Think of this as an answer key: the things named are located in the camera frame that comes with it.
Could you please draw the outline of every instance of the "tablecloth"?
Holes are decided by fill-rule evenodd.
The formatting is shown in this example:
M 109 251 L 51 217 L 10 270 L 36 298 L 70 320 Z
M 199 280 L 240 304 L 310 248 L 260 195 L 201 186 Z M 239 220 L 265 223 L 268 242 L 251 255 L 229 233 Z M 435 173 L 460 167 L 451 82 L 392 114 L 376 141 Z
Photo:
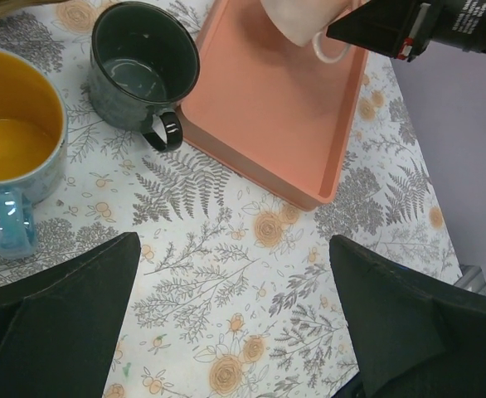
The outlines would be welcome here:
M 211 5 L 151 1 L 193 35 Z M 303 213 L 186 144 L 155 153 L 101 121 L 86 74 L 91 28 L 110 4 L 72 0 L 0 20 L 0 47 L 45 71 L 69 119 L 64 182 L 36 207 L 40 249 L 0 259 L 0 286 L 136 231 L 138 276 L 104 398 L 330 397 L 357 371 L 332 234 L 459 277 L 390 61 L 369 56 L 335 200 Z

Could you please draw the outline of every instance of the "mug handle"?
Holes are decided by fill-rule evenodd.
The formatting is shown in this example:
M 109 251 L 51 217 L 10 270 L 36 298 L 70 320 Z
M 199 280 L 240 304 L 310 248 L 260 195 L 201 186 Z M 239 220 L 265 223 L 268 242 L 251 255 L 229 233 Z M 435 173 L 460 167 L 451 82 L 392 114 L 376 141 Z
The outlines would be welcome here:
M 34 255 L 36 229 L 31 203 L 18 188 L 0 191 L 0 255 L 17 260 Z
M 360 0 L 352 0 L 352 5 L 349 7 L 351 11 L 355 10 L 359 4 Z M 313 36 L 311 42 L 313 43 L 313 51 L 315 51 L 315 55 L 325 64 L 335 64 L 339 62 L 350 50 L 351 45 L 347 44 L 343 48 L 343 50 L 337 56 L 327 56 L 324 54 L 323 48 L 321 46 L 322 37 L 324 35 L 324 31 L 320 31 Z
M 173 110 L 168 110 L 159 116 L 162 120 L 163 128 L 166 131 L 167 142 L 153 131 L 153 116 L 147 117 L 142 122 L 142 135 L 147 142 L 159 152 L 171 152 L 179 149 L 184 139 L 182 126 L 177 114 Z

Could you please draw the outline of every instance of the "white cup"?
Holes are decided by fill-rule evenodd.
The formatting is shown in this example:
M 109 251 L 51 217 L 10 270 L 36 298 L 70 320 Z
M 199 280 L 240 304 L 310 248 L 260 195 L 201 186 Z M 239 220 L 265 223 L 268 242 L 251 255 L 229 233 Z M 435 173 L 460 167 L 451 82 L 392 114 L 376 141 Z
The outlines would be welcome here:
M 313 43 L 315 55 L 327 64 L 339 62 L 350 45 L 337 56 L 327 56 L 321 46 L 325 28 L 345 10 L 357 7 L 358 0 L 261 0 L 265 13 L 282 34 L 297 46 Z

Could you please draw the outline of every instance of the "black mug handle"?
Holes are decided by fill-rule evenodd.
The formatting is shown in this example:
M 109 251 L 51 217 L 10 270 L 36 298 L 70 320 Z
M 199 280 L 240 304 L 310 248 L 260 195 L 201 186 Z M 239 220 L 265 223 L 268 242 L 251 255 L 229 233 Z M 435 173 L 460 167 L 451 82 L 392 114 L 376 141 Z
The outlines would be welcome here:
M 153 131 L 153 116 L 147 117 L 142 122 L 142 130 L 140 133 L 145 137 L 147 142 L 159 152 L 170 152 L 175 149 L 179 149 L 184 140 L 182 134 L 182 126 L 180 120 L 178 120 L 177 114 L 172 110 L 164 112 L 160 116 L 164 129 L 166 130 L 166 137 L 168 137 L 165 143 L 160 136 Z

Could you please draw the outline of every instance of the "blue speckled mug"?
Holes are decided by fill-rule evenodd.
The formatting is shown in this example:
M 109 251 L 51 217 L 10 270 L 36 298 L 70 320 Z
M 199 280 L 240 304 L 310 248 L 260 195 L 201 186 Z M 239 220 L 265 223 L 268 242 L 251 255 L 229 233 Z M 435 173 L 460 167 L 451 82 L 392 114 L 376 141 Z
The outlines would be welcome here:
M 43 135 L 23 140 L 13 132 L 17 126 Z M 0 255 L 6 259 L 36 251 L 32 206 L 64 176 L 66 132 L 65 106 L 53 84 L 26 60 L 0 50 Z

